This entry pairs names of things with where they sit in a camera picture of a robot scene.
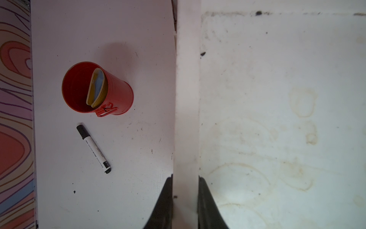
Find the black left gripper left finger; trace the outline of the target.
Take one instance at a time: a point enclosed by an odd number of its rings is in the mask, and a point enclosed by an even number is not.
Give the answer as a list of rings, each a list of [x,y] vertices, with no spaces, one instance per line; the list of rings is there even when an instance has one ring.
[[[144,229],[171,229],[173,218],[173,176],[165,181]]]

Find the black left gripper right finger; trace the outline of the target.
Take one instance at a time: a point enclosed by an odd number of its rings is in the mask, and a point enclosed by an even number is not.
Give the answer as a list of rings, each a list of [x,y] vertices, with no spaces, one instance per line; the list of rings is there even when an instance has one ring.
[[[228,229],[203,177],[199,177],[197,206],[199,229]]]

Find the white drawer cabinet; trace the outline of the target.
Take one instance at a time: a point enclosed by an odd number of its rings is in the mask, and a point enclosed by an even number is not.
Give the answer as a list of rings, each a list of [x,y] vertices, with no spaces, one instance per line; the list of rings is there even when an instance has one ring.
[[[174,1],[176,208],[231,229],[366,226],[365,1]]]

